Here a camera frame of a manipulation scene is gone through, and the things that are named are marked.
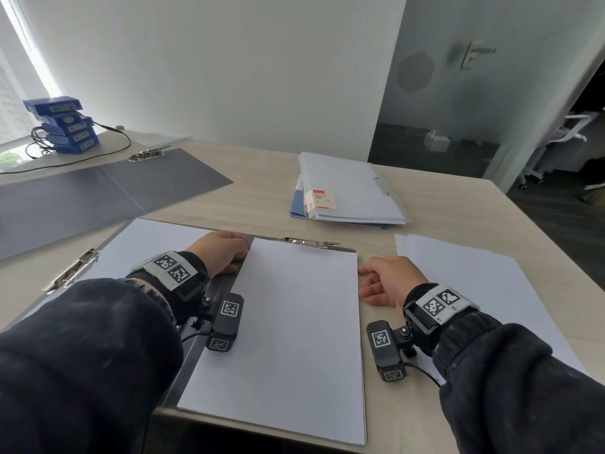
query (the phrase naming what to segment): table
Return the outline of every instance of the table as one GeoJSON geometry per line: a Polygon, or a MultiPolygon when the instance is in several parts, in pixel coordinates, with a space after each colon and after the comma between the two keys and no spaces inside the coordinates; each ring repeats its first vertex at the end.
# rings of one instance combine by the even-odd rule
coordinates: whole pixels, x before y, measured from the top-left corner
{"type": "MultiPolygon", "coordinates": [[[[123,146],[118,134],[102,134],[103,149],[123,146]]],[[[393,232],[420,234],[455,244],[488,249],[515,258],[547,310],[568,338],[588,372],[605,382],[605,329],[600,312],[605,293],[517,206],[488,180],[378,166],[412,215],[414,222],[390,230],[291,218],[291,198],[298,178],[294,154],[221,146],[197,141],[179,145],[233,180],[233,184],[147,215],[155,220],[261,236],[299,236],[341,242],[357,250],[359,262],[396,254],[393,232]]],[[[54,174],[125,159],[142,146],[75,166],[23,175],[0,175],[0,183],[54,174]]],[[[91,246],[108,238],[119,224],[75,236],[0,261],[0,326],[4,327],[41,294],[41,287],[91,246]]],[[[374,320],[401,323],[394,309],[360,302],[361,328],[374,320]]],[[[362,334],[368,443],[345,445],[311,436],[255,426],[180,410],[158,412],[261,434],[362,453],[458,452],[439,405],[437,388],[409,370],[395,383],[380,380],[365,332],[362,334]]]]}

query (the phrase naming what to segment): qr code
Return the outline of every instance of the qr code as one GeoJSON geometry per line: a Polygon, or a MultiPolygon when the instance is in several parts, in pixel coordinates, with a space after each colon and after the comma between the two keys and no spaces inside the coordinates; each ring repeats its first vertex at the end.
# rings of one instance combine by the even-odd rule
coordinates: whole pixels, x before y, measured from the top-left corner
{"type": "Polygon", "coordinates": [[[460,299],[460,297],[456,295],[452,290],[442,291],[439,295],[437,295],[437,298],[442,300],[448,306],[452,303],[457,302],[460,299]]]}
{"type": "Polygon", "coordinates": [[[391,338],[389,337],[389,332],[382,330],[372,333],[372,341],[374,341],[374,347],[383,347],[391,343],[391,338]]]}
{"type": "Polygon", "coordinates": [[[191,274],[181,265],[173,267],[170,271],[166,271],[166,273],[177,283],[184,282],[191,277],[191,274]]]}
{"type": "Polygon", "coordinates": [[[160,266],[162,269],[168,269],[169,267],[173,267],[177,264],[175,259],[170,258],[168,255],[162,255],[161,257],[157,257],[152,261],[157,266],[160,266]]]}
{"type": "Polygon", "coordinates": [[[212,338],[212,341],[210,341],[210,345],[208,346],[208,349],[211,349],[213,351],[224,352],[227,350],[227,347],[229,347],[228,340],[220,340],[217,338],[212,338]]]}
{"type": "Polygon", "coordinates": [[[239,310],[239,304],[230,303],[229,301],[223,301],[223,307],[221,307],[221,313],[223,315],[229,315],[230,317],[237,317],[238,310],[239,310]]]}
{"type": "Polygon", "coordinates": [[[422,308],[427,311],[431,316],[436,317],[439,313],[445,309],[445,306],[441,304],[437,299],[433,298],[426,303],[422,308]]]}
{"type": "Polygon", "coordinates": [[[403,379],[404,374],[401,372],[401,370],[387,371],[384,373],[384,378],[387,381],[396,381],[398,379],[403,379]]]}

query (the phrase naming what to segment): hand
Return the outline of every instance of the hand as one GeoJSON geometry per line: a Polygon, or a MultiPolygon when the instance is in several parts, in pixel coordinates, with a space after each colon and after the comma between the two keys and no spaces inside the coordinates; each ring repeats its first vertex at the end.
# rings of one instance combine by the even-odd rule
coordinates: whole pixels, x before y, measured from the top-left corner
{"type": "Polygon", "coordinates": [[[197,255],[208,269],[208,276],[229,274],[237,271],[231,264],[246,258],[250,242],[241,234],[232,231],[216,231],[196,240],[186,251],[197,255]]]}
{"type": "Polygon", "coordinates": [[[420,269],[406,257],[372,257],[358,272],[368,275],[359,295],[374,306],[403,306],[414,288],[428,283],[420,269]]]}

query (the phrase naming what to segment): black jacket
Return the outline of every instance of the black jacket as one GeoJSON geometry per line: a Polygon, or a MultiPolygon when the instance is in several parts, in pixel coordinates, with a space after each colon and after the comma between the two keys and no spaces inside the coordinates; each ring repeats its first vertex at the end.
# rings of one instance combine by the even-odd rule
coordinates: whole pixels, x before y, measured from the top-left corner
{"type": "MultiPolygon", "coordinates": [[[[550,353],[483,313],[452,322],[434,362],[461,452],[605,452],[605,387],[550,353]]],[[[129,452],[182,361],[157,301],[78,282],[0,334],[0,452],[129,452]]]]}

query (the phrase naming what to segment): metal clip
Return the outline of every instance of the metal clip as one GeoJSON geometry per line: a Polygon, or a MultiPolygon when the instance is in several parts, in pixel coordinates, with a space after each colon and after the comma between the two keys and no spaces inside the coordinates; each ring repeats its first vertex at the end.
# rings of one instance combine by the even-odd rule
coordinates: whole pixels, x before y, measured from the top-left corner
{"type": "Polygon", "coordinates": [[[330,247],[340,245],[340,242],[319,242],[317,240],[297,239],[295,237],[283,237],[278,239],[279,242],[287,242],[296,245],[305,245],[307,247],[322,248],[328,250],[330,247]]]}
{"type": "Polygon", "coordinates": [[[76,279],[99,259],[99,252],[94,248],[88,249],[81,257],[75,260],[64,271],[61,271],[43,289],[47,295],[59,288],[71,287],[76,279]]]}
{"type": "Polygon", "coordinates": [[[140,153],[133,154],[128,158],[129,162],[135,163],[140,161],[146,161],[147,159],[155,159],[157,157],[162,157],[164,155],[164,150],[166,148],[170,148],[172,145],[167,144],[166,146],[161,146],[160,148],[154,149],[146,149],[145,151],[141,151],[140,153]]]}

